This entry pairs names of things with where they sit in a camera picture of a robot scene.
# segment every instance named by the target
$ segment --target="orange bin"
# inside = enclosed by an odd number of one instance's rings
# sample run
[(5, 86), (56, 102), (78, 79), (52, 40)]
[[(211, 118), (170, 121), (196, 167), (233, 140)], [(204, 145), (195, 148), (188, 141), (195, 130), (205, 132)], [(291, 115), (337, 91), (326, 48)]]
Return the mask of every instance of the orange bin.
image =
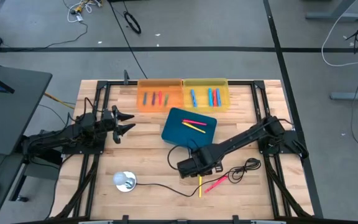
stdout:
[(137, 108), (140, 112), (169, 112), (171, 108), (183, 107), (183, 85), (181, 79), (148, 79), (137, 82)]

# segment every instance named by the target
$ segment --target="yellow marker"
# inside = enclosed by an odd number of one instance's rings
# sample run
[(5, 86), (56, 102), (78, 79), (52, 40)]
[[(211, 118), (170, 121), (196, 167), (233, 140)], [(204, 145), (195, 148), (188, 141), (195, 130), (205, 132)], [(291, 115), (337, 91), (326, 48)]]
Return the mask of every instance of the yellow marker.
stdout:
[(202, 193), (202, 186), (201, 184), (203, 184), (203, 178), (199, 175), (198, 176), (198, 185), (200, 186), (198, 189), (198, 197), (201, 198), (201, 193)]
[(194, 127), (193, 125), (191, 125), (191, 124), (189, 124), (187, 122), (182, 122), (182, 124), (188, 126), (189, 128), (193, 128), (194, 130), (197, 130), (197, 131), (205, 134), (205, 131), (201, 130), (200, 128), (196, 128), (196, 127)]

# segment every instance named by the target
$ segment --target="blue box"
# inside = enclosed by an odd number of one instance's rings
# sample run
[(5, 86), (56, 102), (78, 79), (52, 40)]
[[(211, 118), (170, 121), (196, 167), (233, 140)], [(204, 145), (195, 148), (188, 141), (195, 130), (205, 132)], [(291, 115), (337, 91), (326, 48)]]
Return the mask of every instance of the blue box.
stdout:
[[(206, 126), (191, 124), (194, 127), (205, 131), (205, 134), (182, 124), (181, 122), (183, 119), (206, 123)], [(172, 108), (169, 112), (161, 137), (164, 141), (170, 144), (180, 145), (183, 147), (188, 146), (191, 149), (197, 149), (199, 147), (212, 144), (216, 123), (217, 121), (215, 118), (178, 108)]]

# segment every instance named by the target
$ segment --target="wooden table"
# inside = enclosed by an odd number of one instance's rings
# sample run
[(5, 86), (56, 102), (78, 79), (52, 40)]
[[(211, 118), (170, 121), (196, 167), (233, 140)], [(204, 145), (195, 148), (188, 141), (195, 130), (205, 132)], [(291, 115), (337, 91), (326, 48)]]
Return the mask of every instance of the wooden table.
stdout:
[[(96, 83), (97, 80), (81, 82), (75, 116), (83, 113), (84, 97), (94, 100)], [(265, 80), (265, 86), (271, 114), (278, 118), (290, 119), (280, 80)], [(229, 86), (229, 91), (231, 106), (228, 111), (207, 114), (218, 120), (214, 143), (231, 138), (256, 123), (249, 86)], [(135, 115), (135, 118), (123, 123), (135, 123), (136, 126), (121, 138), (121, 144), (114, 143), (112, 133), (107, 136), (106, 148), (99, 161), (91, 219), (121, 220), (123, 215), (129, 215), (131, 220), (231, 220), (233, 215), (239, 215), (239, 218), (243, 220), (273, 218), (264, 166), (259, 170), (246, 173), (238, 184), (223, 182), (212, 191), (203, 194), (202, 198), (198, 197), (198, 193), (190, 198), (184, 197), (159, 186), (138, 185), (129, 193), (118, 191), (112, 183), (112, 177), (115, 172), (125, 170), (134, 172), (139, 183), (164, 184), (186, 194), (192, 193), (198, 186), (198, 178), (181, 179), (178, 171), (171, 169), (167, 164), (167, 153), (173, 146), (163, 142), (161, 133), (168, 113), (138, 112), (136, 93), (136, 86), (111, 88), (108, 108), (111, 109), (112, 105), (117, 105), (121, 112)], [(291, 128), (289, 124), (283, 123), (283, 125), (286, 129)], [(172, 152), (171, 162), (176, 164), (186, 159), (187, 156), (186, 150), (175, 150)], [(66, 205), (77, 189), (82, 157), (75, 155), (63, 165), (57, 184), (52, 216)], [(263, 163), (256, 142), (228, 154), (223, 159), (224, 172), (234, 166), (243, 166), (251, 157), (260, 159)], [(299, 157), (294, 154), (281, 154), (280, 158), (288, 190), (306, 212), (313, 214)], [(213, 174), (204, 177), (203, 180), (215, 179), (220, 175), (221, 173)], [(276, 194), (280, 214), (284, 215), (281, 194), (277, 187)], [(85, 205), (86, 196), (85, 192), (82, 205)], [(83, 214), (84, 207), (82, 206), (80, 214)]]

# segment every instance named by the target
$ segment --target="gray floor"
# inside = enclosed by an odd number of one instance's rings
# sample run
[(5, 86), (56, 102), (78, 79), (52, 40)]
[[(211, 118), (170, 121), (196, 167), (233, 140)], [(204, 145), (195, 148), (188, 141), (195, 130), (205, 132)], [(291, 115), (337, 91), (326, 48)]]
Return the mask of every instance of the gray floor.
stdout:
[[(68, 4), (76, 3), (66, 0)], [(338, 1), (270, 1), (282, 47), (320, 47), (332, 22), (306, 21), (306, 11), (330, 10)], [(132, 46), (243, 46), (274, 47), (262, 1), (150, 0), (127, 2), (142, 26), (142, 35), (124, 28)], [(122, 3), (115, 3), (118, 11)], [(351, 12), (358, 12), (358, 1)], [(7, 0), (0, 11), (0, 36), (11, 47), (42, 47), (74, 39), (80, 24), (66, 20), (61, 0)], [(108, 5), (84, 14), (88, 34), (56, 47), (125, 47)], [(349, 47), (343, 36), (358, 24), (338, 24), (327, 47)], [(226, 77), (281, 79), (274, 52), (136, 52), (149, 78)], [(358, 220), (358, 145), (351, 138), (351, 104), (332, 101), (332, 91), (354, 91), (358, 65), (334, 68), (319, 53), (285, 53), (285, 63), (300, 114), (324, 217)], [(354, 62), (358, 54), (326, 54), (331, 63)], [(142, 78), (128, 52), (1, 53), (0, 64), (53, 74), (47, 91), (65, 101), (75, 101), (82, 79), (122, 78), (126, 69), (132, 79)], [(43, 99), (61, 116), (70, 111)], [(354, 120), (358, 137), (358, 103)], [(62, 122), (48, 109), (38, 108), (26, 134), (40, 129), (59, 129)], [(54, 181), (30, 179), (22, 194), (27, 203), (6, 202), (0, 223), (40, 220), (52, 203)]]

